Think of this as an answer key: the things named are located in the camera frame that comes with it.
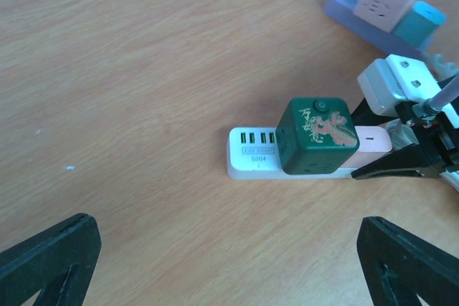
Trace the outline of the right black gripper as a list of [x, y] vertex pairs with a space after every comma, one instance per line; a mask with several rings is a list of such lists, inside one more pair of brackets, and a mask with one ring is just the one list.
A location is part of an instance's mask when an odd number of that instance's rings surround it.
[[[458, 129], [431, 100], [404, 101], [395, 107], [394, 152], [351, 173], [356, 180], [381, 177], [458, 180]], [[378, 126], [384, 118], [364, 98], [351, 114], [355, 126]]]

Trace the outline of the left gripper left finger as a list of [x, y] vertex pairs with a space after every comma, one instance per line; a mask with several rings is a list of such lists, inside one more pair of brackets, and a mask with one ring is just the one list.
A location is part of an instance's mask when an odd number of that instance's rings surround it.
[[97, 221], [75, 214], [1, 253], [1, 304], [82, 305], [101, 250]]

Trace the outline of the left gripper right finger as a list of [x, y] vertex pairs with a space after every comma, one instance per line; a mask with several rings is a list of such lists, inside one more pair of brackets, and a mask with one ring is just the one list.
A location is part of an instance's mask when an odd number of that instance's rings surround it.
[[458, 304], [458, 258], [380, 216], [363, 218], [356, 242], [374, 305]]

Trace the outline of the pink charger plug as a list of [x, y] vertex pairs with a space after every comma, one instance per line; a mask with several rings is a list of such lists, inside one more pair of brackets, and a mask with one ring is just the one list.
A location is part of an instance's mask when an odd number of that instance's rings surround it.
[[379, 126], [356, 126], [358, 150], [340, 168], [358, 169], [385, 156], [392, 150], [387, 131]]

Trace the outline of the green cube plug adapter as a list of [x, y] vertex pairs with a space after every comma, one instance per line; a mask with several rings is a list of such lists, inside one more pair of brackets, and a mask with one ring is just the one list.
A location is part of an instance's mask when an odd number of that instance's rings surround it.
[[288, 175], [331, 174], [360, 146], [348, 105], [336, 97], [295, 97], [275, 129]]

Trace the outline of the white power strip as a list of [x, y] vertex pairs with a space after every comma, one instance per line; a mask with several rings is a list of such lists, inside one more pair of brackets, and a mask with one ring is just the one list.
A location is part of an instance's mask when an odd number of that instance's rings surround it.
[[350, 178], [353, 168], [330, 174], [289, 175], [283, 171], [275, 142], [275, 129], [236, 127], [227, 139], [227, 174], [234, 180], [294, 180]]

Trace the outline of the purple power strip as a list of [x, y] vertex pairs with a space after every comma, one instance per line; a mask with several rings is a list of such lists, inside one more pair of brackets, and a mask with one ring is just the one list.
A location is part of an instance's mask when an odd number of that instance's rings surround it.
[[385, 55], [397, 54], [413, 59], [420, 59], [421, 54], [432, 43], [434, 34], [428, 36], [418, 47], [414, 47], [404, 42], [401, 38], [384, 32], [360, 19], [353, 14], [357, 2], [358, 0], [327, 0], [324, 2], [323, 12]]

